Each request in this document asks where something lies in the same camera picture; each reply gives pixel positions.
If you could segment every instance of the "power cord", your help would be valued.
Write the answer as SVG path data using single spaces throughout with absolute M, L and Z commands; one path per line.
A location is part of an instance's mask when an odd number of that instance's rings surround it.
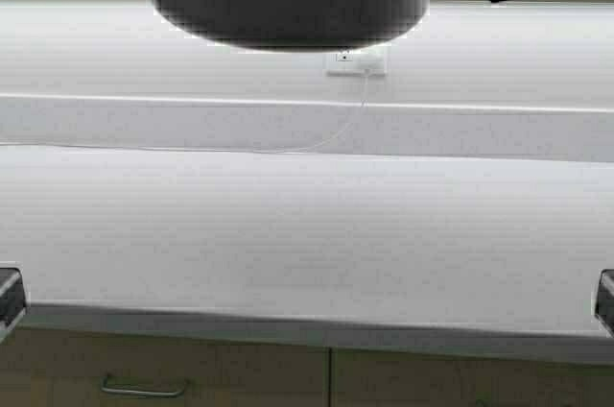
M 352 106 L 352 111 L 348 114 L 345 122 L 330 136 L 323 138 L 311 145 L 277 148 L 277 149 L 257 149 L 257 148 L 184 148 L 184 147 L 147 147 L 147 146 L 104 146 L 104 145 L 79 145 L 79 144 L 59 144 L 52 142 L 0 142 L 3 147 L 28 147 L 28 146 L 48 146 L 54 148 L 85 148 L 99 150 L 132 150 L 132 151 L 175 151 L 192 153 L 252 153 L 258 155 L 283 155 L 283 154 L 308 154 L 322 148 L 325 145 L 342 137 L 358 120 L 366 109 L 368 100 L 368 80 L 372 75 L 370 68 L 366 67 L 363 75 L 363 92 L 361 103 Z

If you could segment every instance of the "electrical outlet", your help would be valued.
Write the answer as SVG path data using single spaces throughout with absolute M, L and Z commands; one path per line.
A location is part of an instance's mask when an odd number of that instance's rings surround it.
M 388 72 L 388 47 L 374 46 L 326 54 L 326 74 L 332 76 L 386 76 Z

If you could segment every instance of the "wooden cabinet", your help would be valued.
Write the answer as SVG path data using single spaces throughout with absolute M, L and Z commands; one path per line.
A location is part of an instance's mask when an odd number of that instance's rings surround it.
M 172 399 L 108 395 L 107 373 L 112 386 L 190 384 Z M 0 405 L 10 407 L 602 407 L 613 398 L 612 367 L 24 328 L 0 347 Z

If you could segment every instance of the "kitchen counter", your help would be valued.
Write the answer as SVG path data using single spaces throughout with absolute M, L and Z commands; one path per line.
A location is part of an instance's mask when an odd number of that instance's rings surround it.
M 614 362 L 612 164 L 4 147 L 0 200 L 30 325 Z

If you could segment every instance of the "metal handle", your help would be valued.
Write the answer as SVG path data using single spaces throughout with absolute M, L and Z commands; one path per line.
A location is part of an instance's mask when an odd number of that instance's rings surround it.
M 138 397 L 154 397 L 158 399 L 161 399 L 161 398 L 173 399 L 173 398 L 180 397 L 183 394 L 185 394 L 185 391 L 188 389 L 188 386 L 190 385 L 189 380 L 185 380 L 183 383 L 183 386 L 180 389 L 178 389 L 177 391 L 168 391 L 168 392 L 135 390 L 132 388 L 122 388 L 122 387 L 111 388 L 110 386 L 108 386 L 108 383 L 112 378 L 113 376 L 110 373 L 105 375 L 105 378 L 100 384 L 100 389 L 103 393 L 106 393 L 108 395 L 132 395 L 132 396 L 138 396 Z

